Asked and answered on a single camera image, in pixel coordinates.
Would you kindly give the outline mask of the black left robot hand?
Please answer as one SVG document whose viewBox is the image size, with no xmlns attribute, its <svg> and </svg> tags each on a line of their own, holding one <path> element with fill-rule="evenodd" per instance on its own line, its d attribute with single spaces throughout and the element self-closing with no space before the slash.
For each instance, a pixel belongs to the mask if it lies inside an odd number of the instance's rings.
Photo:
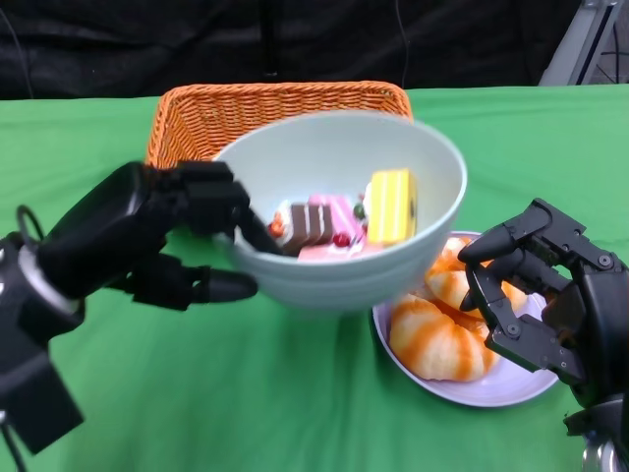
<svg viewBox="0 0 629 472">
<path fill-rule="evenodd" d="M 62 217 L 39 243 L 36 258 L 51 285 L 71 299 L 111 288 L 137 303 L 185 311 L 257 294 L 256 281 L 245 273 L 184 266 L 164 254 L 177 227 L 200 236 L 241 233 L 259 252 L 283 252 L 226 163 L 186 161 L 156 169 L 130 162 Z"/>
</svg>

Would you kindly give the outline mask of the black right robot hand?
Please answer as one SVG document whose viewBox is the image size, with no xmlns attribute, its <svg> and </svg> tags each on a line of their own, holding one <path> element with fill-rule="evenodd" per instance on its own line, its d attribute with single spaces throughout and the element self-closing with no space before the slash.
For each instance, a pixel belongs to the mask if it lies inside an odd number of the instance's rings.
<svg viewBox="0 0 629 472">
<path fill-rule="evenodd" d="M 628 389 L 628 267 L 585 226 L 534 199 L 460 251 L 486 346 L 531 371 L 549 370 L 584 408 Z"/>
</svg>

